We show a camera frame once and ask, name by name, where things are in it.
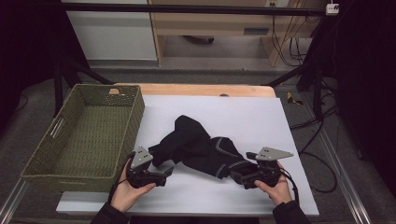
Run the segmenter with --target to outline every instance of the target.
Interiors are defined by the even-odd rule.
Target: black sleeve
[[[274,211],[276,224],[309,224],[311,223],[295,201],[282,203]]]
[[[105,203],[100,211],[91,221],[91,224],[123,224],[128,223],[129,219],[122,212]]]

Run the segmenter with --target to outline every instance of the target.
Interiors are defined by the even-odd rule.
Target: black cable
[[[274,15],[274,16],[273,16],[273,33],[272,33],[271,39],[272,39],[273,45],[274,45],[274,47],[275,47],[275,49],[276,49],[276,51],[277,51],[277,53],[278,53],[280,59],[281,59],[282,62],[283,62],[285,65],[287,65],[287,66],[299,66],[298,64],[295,64],[295,65],[294,65],[294,64],[288,63],[288,62],[286,61],[286,59],[285,59],[285,57],[284,57],[284,55],[283,55],[283,53],[282,53],[282,48],[280,47],[279,41],[277,40],[276,31],[275,31],[275,19],[276,19],[276,16]]]
[[[332,98],[334,98],[334,97],[335,97],[334,95],[335,95],[335,94],[332,93],[332,92],[326,93],[326,94],[324,94],[324,95],[320,98],[320,100],[323,100],[323,99],[326,98],[327,96],[332,96]]]
[[[111,203],[111,199],[113,199],[113,195],[114,195],[114,192],[115,192],[116,189],[117,189],[117,186],[118,186],[120,183],[124,182],[125,180],[128,180],[128,179],[129,179],[129,178],[126,178],[126,179],[120,181],[120,178],[121,178],[121,176],[122,176],[122,172],[123,172],[123,170],[125,169],[125,165],[126,165],[126,163],[128,162],[128,160],[129,160],[130,158],[132,158],[132,156],[133,156],[133,153],[130,153],[130,154],[126,157],[125,161],[122,163],[122,166],[121,166],[121,169],[120,169],[120,172],[119,172],[119,176],[118,176],[118,178],[116,179],[116,181],[114,182],[114,184],[111,186],[110,192],[108,193],[108,197],[107,197],[107,202],[108,202],[108,203]]]
[[[334,170],[332,169],[332,167],[330,167],[330,165],[327,164],[326,161],[324,161],[323,159],[321,159],[321,158],[320,158],[319,156],[317,156],[317,155],[314,155],[314,154],[309,153],[309,152],[304,152],[303,154],[304,154],[304,155],[311,156],[311,157],[313,157],[313,158],[319,160],[321,163],[323,163],[323,164],[330,170],[330,172],[332,173],[332,178],[334,179],[334,184],[332,185],[332,188],[331,188],[331,189],[316,189],[316,188],[313,188],[312,186],[310,186],[311,189],[313,189],[313,190],[315,190],[315,191],[317,191],[317,192],[319,192],[319,193],[331,193],[331,192],[335,191],[335,189],[337,189],[338,181],[337,181],[337,176],[335,175],[335,172],[334,172]]]
[[[322,80],[322,89],[324,90],[328,90],[333,92],[334,94],[336,94],[338,92],[338,82],[337,82],[337,86],[336,87],[331,87],[329,84],[326,83],[326,81]]]
[[[306,143],[305,147],[303,147],[303,149],[301,149],[298,152],[298,155],[300,156],[301,154],[303,154],[306,149],[309,147],[309,145],[311,145],[311,143],[314,141],[315,137],[318,135],[318,133],[320,132],[321,128],[323,127],[323,121],[320,123],[318,130],[314,133],[314,135],[311,137],[311,139],[309,139],[308,143]]]
[[[298,0],[298,2],[296,3],[296,5],[297,5],[297,6],[300,5],[300,2],[301,2],[301,0]],[[302,8],[305,7],[305,4],[306,4],[306,0],[304,1]],[[290,32],[294,29],[294,27],[296,27],[296,25],[297,25],[297,23],[298,23],[298,20],[299,20],[300,18],[301,18],[301,17],[298,17],[297,20],[295,20],[295,23],[293,24],[293,26],[291,27],[291,29],[290,29],[290,23],[289,23],[289,26],[288,26],[288,29],[287,29],[287,32],[286,32],[285,36],[288,36],[288,35],[290,34]]]
[[[289,55],[290,55],[290,57],[291,57],[292,59],[298,60],[299,64],[301,65],[301,62],[302,62],[303,58],[301,57],[301,55],[299,54],[299,52],[297,52],[297,54],[293,54],[293,53],[291,52],[291,44],[292,44],[292,42],[293,42],[293,38],[292,38],[292,39],[290,40],[290,42],[289,42]]]
[[[320,20],[320,17],[317,17],[317,18],[314,19],[314,20],[310,20],[308,16],[305,17],[305,21],[306,21],[307,23],[315,23],[315,22],[318,22],[319,20]]]
[[[337,94],[337,90],[335,88],[329,87],[329,86],[323,86],[322,87],[323,90],[329,91],[330,93],[332,93],[332,95],[336,95]]]
[[[323,113],[323,118],[325,119],[325,118],[331,116],[332,114],[336,113],[337,112],[337,110],[336,110],[337,107],[338,107],[337,105],[334,105],[331,108],[329,108],[328,110],[326,110],[326,112]],[[319,122],[320,121],[318,119],[312,118],[312,119],[309,119],[306,122],[299,123],[299,124],[294,124],[294,125],[290,126],[290,130],[294,131],[294,130],[297,130],[297,129],[306,128],[306,127],[309,127],[309,126],[311,126],[313,124],[316,124],[316,123],[319,123]]]
[[[303,56],[306,56],[306,53],[305,53],[305,54],[302,54],[302,53],[300,52],[300,39],[299,39],[299,38],[294,38],[294,40],[295,40],[295,42],[296,42],[297,54],[298,54],[298,56],[300,57],[301,62],[303,63],[303,62],[304,62]]]
[[[301,27],[303,27],[303,25],[305,24],[305,21],[303,21],[303,23],[301,23],[301,25],[297,28],[296,32],[294,32],[294,35],[291,38],[294,38],[297,33],[300,31]]]
[[[294,192],[294,201],[296,201],[297,204],[300,204],[300,196],[298,194],[298,189],[297,189],[296,183],[294,182],[293,178],[291,178],[291,175],[290,175],[290,173],[287,170],[285,170],[284,168],[281,168],[281,170],[283,170],[284,172],[280,172],[280,173],[283,176],[285,176],[291,182],[291,184],[293,185],[292,190]]]

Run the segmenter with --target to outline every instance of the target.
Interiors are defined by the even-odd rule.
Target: green woven basket
[[[21,178],[51,191],[109,192],[144,109],[139,86],[76,85]]]

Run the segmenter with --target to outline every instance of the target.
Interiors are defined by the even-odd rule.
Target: black garment
[[[184,115],[175,121],[175,130],[159,145],[149,147],[148,151],[154,157],[154,166],[168,160],[174,163],[181,161],[192,169],[219,179],[227,177],[230,171],[241,175],[257,171],[257,165],[245,160],[233,141],[226,137],[210,138],[201,123]]]
[[[122,212],[115,209],[109,203],[105,203],[100,211],[93,218],[93,224],[122,224],[128,223],[129,219]]]
[[[297,204],[297,202],[292,201],[289,203],[282,203],[278,205],[274,211],[273,215],[275,218],[275,221],[277,224],[309,224],[311,223],[306,215],[303,213],[301,210],[300,206]],[[150,224],[150,221],[154,221],[155,223],[161,224],[161,223],[169,223],[167,220],[170,220],[170,218],[178,221],[186,221],[182,222],[184,224],[188,223],[227,223],[227,222],[221,222],[221,218],[211,218],[211,220],[208,219],[208,217],[192,217],[192,218],[187,218],[187,217],[141,217],[141,218],[136,218],[133,217],[131,219],[131,224]],[[255,222],[257,218],[241,218],[239,220],[252,220],[252,222],[246,222],[249,224],[255,224],[258,222]],[[118,211],[117,209],[113,208],[109,203],[105,203],[102,207],[102,209],[96,214],[96,216],[93,218],[91,221],[91,224],[126,224],[128,223],[129,219],[127,216],[125,216],[123,213]]]
[[[311,223],[295,201],[282,203],[274,211],[276,224],[309,224]]]

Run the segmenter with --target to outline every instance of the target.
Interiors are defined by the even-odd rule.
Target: hand
[[[283,169],[283,166],[279,162],[278,165],[281,169]],[[288,203],[291,201],[288,181],[283,175],[280,176],[277,184],[273,188],[269,187],[260,180],[254,181],[254,184],[259,189],[262,189],[262,191],[266,192],[276,206],[280,205],[281,203]]]
[[[126,179],[126,166],[127,165],[125,165],[119,180],[122,181],[122,183],[117,186],[113,198],[111,199],[111,206],[113,206],[122,213],[128,211],[128,209],[130,209],[134,205],[134,203],[137,201],[137,199],[140,198],[140,196],[151,191],[155,187],[155,184],[152,183],[147,184],[145,187],[142,187],[140,189],[135,189],[128,183],[128,181],[123,181]]]

